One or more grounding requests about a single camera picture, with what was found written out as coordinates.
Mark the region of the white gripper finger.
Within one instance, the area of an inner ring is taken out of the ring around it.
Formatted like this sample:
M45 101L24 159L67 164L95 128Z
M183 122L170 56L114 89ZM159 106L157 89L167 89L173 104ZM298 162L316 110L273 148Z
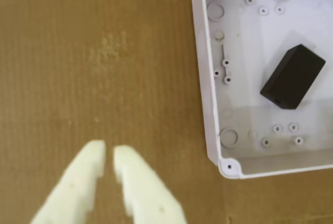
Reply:
M179 201L134 148L116 146L113 167L125 212L134 223L186 223Z
M104 175L106 144L86 143L63 172L31 223L86 223L94 209L98 178Z

